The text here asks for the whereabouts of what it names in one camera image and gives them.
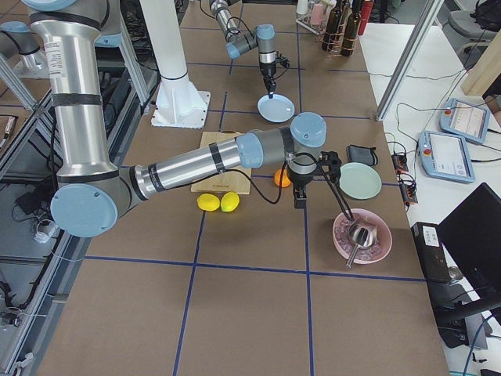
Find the white desk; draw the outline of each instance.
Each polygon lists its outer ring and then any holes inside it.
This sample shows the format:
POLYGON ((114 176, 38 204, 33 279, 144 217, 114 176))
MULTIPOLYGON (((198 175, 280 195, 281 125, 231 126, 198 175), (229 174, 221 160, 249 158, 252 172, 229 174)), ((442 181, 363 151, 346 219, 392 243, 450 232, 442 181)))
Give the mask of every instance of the white desk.
MULTIPOLYGON (((412 25, 368 24, 365 34, 360 38, 368 71, 371 74, 393 74, 412 30, 412 25)), ((442 29, 433 26, 421 46, 408 75, 439 78, 455 74, 462 69, 463 65, 444 36, 442 29)), ((396 140, 405 145, 408 151, 414 150, 416 143, 397 130, 397 105, 399 103, 408 103, 420 109, 442 107, 441 98, 448 89, 452 88, 453 80, 454 77, 437 81, 419 78, 407 78, 404 80, 387 117, 384 119, 385 131, 395 135, 396 140)), ((390 78, 387 77, 371 76, 371 84, 378 103, 389 81, 390 78)), ((469 103, 475 104, 483 102, 481 97, 465 96, 460 84, 456 86, 452 97, 464 99, 469 103)), ((398 108, 400 129, 418 139, 428 119, 433 116, 426 129, 439 130, 439 112, 436 111, 434 113, 431 110, 416 111, 401 105, 398 108)), ((491 116, 489 128, 499 130, 499 126, 493 116, 491 116)), ((393 140, 391 135, 387 135, 387 139, 393 140)), ((501 148, 501 136, 489 132, 485 144, 501 148)), ((499 153, 482 146, 468 144, 468 149, 472 159, 483 160, 500 156, 499 153)), ((440 223, 481 182, 487 182, 498 195, 501 195, 501 161, 474 164, 476 181, 472 184, 461 184, 429 178, 425 175, 419 161, 414 164, 414 154, 408 154, 408 159, 410 173, 416 177, 418 186, 417 198, 419 200, 419 204, 413 205, 409 209, 408 220, 410 225, 417 221, 440 223)), ((447 257, 449 265, 453 265, 453 260, 449 255, 447 257)), ((466 290, 471 289, 471 286, 467 282, 464 282, 463 285, 466 290)), ((501 334, 501 327, 494 319, 490 320, 489 323, 493 327, 495 334, 501 334)), ((470 362, 469 372, 480 374, 479 370, 482 368, 501 371, 501 356, 499 356, 501 353, 501 341, 488 338, 488 347, 489 350, 486 351, 475 350, 475 354, 477 354, 479 359, 487 358, 488 361, 482 364, 470 362)), ((449 363, 449 369, 451 371, 462 371, 468 348, 460 346, 456 349, 448 349, 444 346, 444 350, 449 363)))

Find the blue and white device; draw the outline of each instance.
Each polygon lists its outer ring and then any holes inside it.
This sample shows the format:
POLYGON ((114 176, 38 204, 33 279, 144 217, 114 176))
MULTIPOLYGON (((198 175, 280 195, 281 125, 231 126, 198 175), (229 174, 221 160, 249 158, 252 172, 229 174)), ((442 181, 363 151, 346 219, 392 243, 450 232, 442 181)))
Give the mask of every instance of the blue and white device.
POLYGON ((488 128, 489 111, 477 105, 451 98, 440 114, 440 128, 463 136, 466 141, 482 144, 488 128))
POLYGON ((424 131, 418 153, 424 171, 433 178, 460 183, 475 181, 467 141, 462 136, 424 131))

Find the office chair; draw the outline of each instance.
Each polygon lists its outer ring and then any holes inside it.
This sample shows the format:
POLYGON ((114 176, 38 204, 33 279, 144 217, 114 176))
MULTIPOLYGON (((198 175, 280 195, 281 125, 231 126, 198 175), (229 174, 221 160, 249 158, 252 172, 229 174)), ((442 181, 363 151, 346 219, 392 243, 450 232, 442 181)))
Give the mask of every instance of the office chair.
POLYGON ((458 56, 474 47, 487 47, 497 34, 495 31, 482 29, 475 23, 475 18, 470 16, 471 13, 469 10, 456 10, 449 14, 447 20, 447 24, 450 24, 456 33, 470 39, 456 51, 458 56))

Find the plate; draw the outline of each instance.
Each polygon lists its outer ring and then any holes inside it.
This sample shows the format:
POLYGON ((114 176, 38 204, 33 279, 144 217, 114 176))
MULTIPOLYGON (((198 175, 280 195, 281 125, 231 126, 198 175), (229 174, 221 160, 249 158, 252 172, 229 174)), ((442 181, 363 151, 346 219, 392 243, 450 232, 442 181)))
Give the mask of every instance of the plate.
POLYGON ((273 123, 282 123, 294 115, 294 103, 289 98, 274 94, 273 98, 263 96, 258 101, 259 114, 273 123))
POLYGON ((381 178, 370 166, 352 162, 341 166, 340 187, 349 197, 367 200, 381 191, 381 178))
MULTIPOLYGON (((365 220, 373 223, 377 227, 377 242, 367 249, 359 249, 355 260, 355 264, 372 264, 384 259, 391 250, 393 239, 391 237, 390 228, 379 215, 365 209, 352 209, 351 212, 355 218, 363 217, 365 220)), ((349 240, 348 229, 351 222, 346 219, 343 213, 339 214, 334 220, 332 227, 332 238, 337 251, 345 259, 348 259, 353 243, 349 240)))

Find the white plate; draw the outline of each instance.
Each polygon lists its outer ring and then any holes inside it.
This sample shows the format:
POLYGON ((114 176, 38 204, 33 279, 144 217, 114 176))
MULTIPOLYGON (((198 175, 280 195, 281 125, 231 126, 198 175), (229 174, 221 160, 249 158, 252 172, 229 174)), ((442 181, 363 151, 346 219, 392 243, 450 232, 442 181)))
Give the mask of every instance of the white plate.
POLYGON ((381 178, 377 172, 363 163, 347 163, 341 166, 340 187, 349 197, 367 200, 381 191, 381 178))
POLYGON ((280 94, 274 94, 271 99, 266 95, 259 99, 258 110, 266 120, 282 123, 294 115, 294 103, 280 94))

